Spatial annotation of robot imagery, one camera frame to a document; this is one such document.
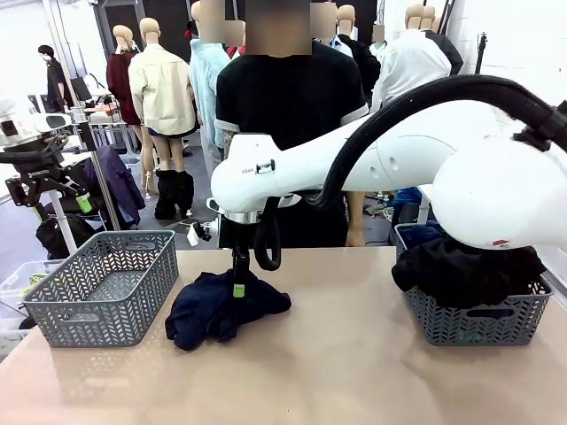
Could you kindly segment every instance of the beige tabletop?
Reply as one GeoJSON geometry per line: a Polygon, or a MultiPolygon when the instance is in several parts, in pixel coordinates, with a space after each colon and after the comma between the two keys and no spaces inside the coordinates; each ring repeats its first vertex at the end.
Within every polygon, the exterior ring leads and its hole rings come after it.
{"type": "Polygon", "coordinates": [[[436,348],[392,282],[393,248],[285,251],[279,271],[258,274],[291,310],[187,353],[166,339],[169,306],[231,261],[178,258],[180,280],[137,347],[52,350],[33,331],[0,364],[0,424],[567,423],[567,312],[554,299],[530,346],[436,348]]]}

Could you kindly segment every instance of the gray floor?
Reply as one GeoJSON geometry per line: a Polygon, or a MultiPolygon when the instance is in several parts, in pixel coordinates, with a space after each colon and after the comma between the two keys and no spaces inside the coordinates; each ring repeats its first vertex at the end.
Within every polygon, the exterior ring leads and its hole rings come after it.
{"type": "MultiPolygon", "coordinates": [[[[193,176],[195,181],[195,198],[193,201],[193,218],[196,220],[209,221],[215,217],[214,212],[206,208],[206,199],[211,196],[211,190],[206,175],[205,161],[200,147],[191,147],[193,157],[185,159],[186,170],[193,176]]],[[[139,183],[139,170],[137,166],[131,167],[136,182],[139,183]]],[[[158,198],[153,196],[146,200],[146,208],[140,212],[142,220],[139,229],[173,229],[176,232],[175,247],[178,250],[208,250],[216,249],[216,240],[209,243],[201,242],[197,247],[191,247],[187,241],[187,226],[180,219],[171,221],[158,221],[153,217],[153,211],[158,198]]],[[[41,261],[47,258],[47,251],[41,246],[35,237],[35,231],[39,225],[35,214],[27,208],[17,207],[11,200],[0,205],[0,282],[3,282],[22,263],[27,261],[41,261]]],[[[368,246],[384,244],[388,237],[390,224],[381,218],[365,216],[364,234],[367,241],[378,241],[369,243],[368,246]]]]}

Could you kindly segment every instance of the basket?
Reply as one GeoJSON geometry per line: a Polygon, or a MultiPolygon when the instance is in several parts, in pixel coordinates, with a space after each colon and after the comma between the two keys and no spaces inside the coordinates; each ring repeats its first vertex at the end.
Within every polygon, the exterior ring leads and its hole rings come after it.
{"type": "MultiPolygon", "coordinates": [[[[406,250],[396,226],[397,254],[406,250]]],[[[405,293],[417,321],[433,345],[527,345],[540,323],[553,290],[544,275],[531,286],[532,295],[512,295],[498,305],[479,305],[471,309],[437,306],[434,297],[416,286],[405,293]]]]}
{"type": "Polygon", "coordinates": [[[172,231],[91,237],[25,297],[51,347],[138,344],[179,275],[172,231]]]}

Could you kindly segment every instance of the black jacket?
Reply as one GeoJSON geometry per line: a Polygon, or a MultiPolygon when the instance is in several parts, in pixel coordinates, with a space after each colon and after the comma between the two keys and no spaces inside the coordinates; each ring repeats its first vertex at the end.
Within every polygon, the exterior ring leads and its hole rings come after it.
{"type": "Polygon", "coordinates": [[[353,52],[354,62],[361,72],[362,91],[365,97],[369,97],[380,76],[380,62],[370,53],[370,48],[366,44],[352,40],[348,35],[340,34],[338,38],[353,52]]]}
{"type": "Polygon", "coordinates": [[[441,51],[445,53],[449,62],[451,62],[451,75],[457,75],[462,68],[462,58],[459,51],[451,43],[451,40],[442,34],[434,33],[431,30],[425,31],[425,36],[439,46],[441,51]]]}

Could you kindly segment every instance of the purple jacket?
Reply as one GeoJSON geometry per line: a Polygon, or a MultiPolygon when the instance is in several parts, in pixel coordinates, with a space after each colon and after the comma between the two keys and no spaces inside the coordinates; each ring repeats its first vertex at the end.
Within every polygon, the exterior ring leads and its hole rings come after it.
{"type": "MultiPolygon", "coordinates": [[[[132,173],[126,168],[112,146],[98,148],[97,155],[113,198],[120,208],[134,219],[137,225],[140,222],[138,210],[145,208],[145,202],[134,182],[132,173]]],[[[85,162],[85,173],[92,182],[98,185],[95,167],[90,158],[85,162]]]]}

